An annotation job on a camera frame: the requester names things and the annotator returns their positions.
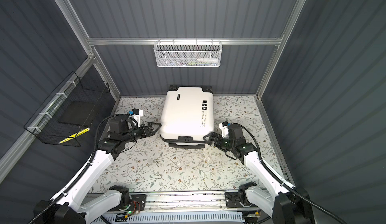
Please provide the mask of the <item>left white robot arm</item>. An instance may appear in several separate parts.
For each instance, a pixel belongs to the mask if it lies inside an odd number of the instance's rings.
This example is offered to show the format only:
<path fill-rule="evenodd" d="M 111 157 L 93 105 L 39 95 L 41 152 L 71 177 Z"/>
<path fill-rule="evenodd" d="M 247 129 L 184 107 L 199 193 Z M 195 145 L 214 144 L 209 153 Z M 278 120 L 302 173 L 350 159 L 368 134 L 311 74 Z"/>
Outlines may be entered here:
<path fill-rule="evenodd" d="M 34 208 L 31 224 L 90 224 L 107 211 L 118 208 L 135 212 L 137 202 L 124 186 L 114 185 L 98 198 L 83 204 L 88 191 L 102 173 L 126 149 L 126 143 L 154 136 L 160 123 L 140 123 L 138 114 L 114 114 L 102 122 L 110 122 L 106 138 L 96 136 L 90 158 L 74 177 L 49 201 L 40 201 Z"/>

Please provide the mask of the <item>white hard-shell suitcase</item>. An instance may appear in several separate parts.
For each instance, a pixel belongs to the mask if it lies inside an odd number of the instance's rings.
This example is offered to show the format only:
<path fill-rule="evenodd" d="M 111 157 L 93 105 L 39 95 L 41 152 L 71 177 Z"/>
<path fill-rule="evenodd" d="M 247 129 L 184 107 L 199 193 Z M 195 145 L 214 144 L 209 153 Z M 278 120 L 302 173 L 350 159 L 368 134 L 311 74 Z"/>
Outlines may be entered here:
<path fill-rule="evenodd" d="M 171 85 L 160 123 L 160 137 L 170 148 L 204 149 L 204 137 L 214 132 L 212 87 Z"/>

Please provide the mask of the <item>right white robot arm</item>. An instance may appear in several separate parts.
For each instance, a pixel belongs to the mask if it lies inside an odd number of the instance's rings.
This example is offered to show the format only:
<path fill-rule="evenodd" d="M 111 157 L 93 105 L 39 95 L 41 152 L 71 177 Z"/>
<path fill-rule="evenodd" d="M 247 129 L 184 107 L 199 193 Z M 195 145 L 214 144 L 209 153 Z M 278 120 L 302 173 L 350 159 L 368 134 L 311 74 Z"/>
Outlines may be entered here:
<path fill-rule="evenodd" d="M 257 140 L 247 142 L 247 128 L 239 123 L 224 122 L 221 134 L 211 132 L 204 141 L 221 151 L 231 152 L 231 159 L 239 160 L 266 188 L 247 183 L 239 188 L 239 200 L 243 206 L 255 205 L 271 217 L 275 224 L 313 224 L 315 218 L 307 192 L 286 181 L 262 157 Z"/>

